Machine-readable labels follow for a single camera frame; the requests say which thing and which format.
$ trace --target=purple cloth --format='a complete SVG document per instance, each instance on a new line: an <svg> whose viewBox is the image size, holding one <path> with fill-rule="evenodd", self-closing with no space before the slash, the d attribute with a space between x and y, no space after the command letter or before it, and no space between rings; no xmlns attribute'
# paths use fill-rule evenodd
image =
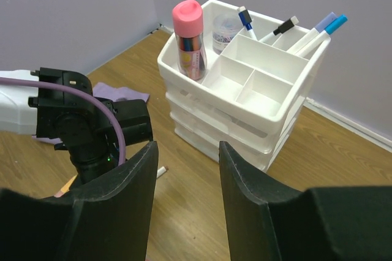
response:
<svg viewBox="0 0 392 261"><path fill-rule="evenodd" d="M108 86L106 83L102 82L98 82L97 85L95 85L95 87L92 89L92 94L94 97L103 97L104 99L110 99L114 102L118 102L119 100L144 100L147 102L149 98L149 94L140 93L138 91L134 91L133 89L126 88L125 86L122 88L112 88L111 86ZM52 145L61 143L59 138L37 138L35 135L32 137L34 140L50 143Z"/></svg>

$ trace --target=bottle with pink cap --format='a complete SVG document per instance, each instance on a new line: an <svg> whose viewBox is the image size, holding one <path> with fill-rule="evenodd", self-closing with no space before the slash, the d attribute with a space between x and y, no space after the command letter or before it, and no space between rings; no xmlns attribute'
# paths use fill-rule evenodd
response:
<svg viewBox="0 0 392 261"><path fill-rule="evenodd" d="M207 66L203 43L203 9L195 0L180 2L173 9L178 44L179 71L193 80L204 77Z"/></svg>

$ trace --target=pink cap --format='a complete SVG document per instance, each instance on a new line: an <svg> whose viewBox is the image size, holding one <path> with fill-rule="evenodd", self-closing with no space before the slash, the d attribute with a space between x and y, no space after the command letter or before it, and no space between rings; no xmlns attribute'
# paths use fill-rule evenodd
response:
<svg viewBox="0 0 392 261"><path fill-rule="evenodd" d="M181 37L195 37L203 32L203 9L195 0L180 2L173 9L174 31Z"/></svg>

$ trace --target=cable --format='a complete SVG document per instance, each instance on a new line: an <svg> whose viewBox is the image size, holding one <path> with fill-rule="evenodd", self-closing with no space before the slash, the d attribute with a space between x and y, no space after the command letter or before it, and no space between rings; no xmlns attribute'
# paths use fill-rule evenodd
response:
<svg viewBox="0 0 392 261"><path fill-rule="evenodd" d="M30 88L46 88L46 89L52 89L54 91L64 91L66 93L81 97L82 99L87 100L88 102L92 103L94 106L96 106L99 110L101 110L106 115L106 117L109 119L111 125L113 126L113 128L116 132L116 135L117 135L118 146L119 146L118 165L125 163L125 161L126 161L126 143L125 143L123 130L121 129L121 126L118 123L114 114L103 103L101 103L99 100L97 100L95 97L90 96L89 94L86 94L83 91L80 91L75 88L70 88L65 85L56 85L54 83L43 82L43 81L32 81L32 80L22 80L22 79L16 79L16 78L0 77L0 85L28 86Z"/></svg>

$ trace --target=purple marker cap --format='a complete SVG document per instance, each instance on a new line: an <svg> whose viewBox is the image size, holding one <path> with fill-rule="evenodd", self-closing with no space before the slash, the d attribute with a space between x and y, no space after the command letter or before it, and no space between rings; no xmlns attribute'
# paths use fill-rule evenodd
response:
<svg viewBox="0 0 392 261"><path fill-rule="evenodd" d="M328 25L330 25L333 21L337 19L337 16L334 12L331 12L328 14L327 17L325 17L321 22L314 26L314 28L318 31L318 33L321 33Z"/></svg>

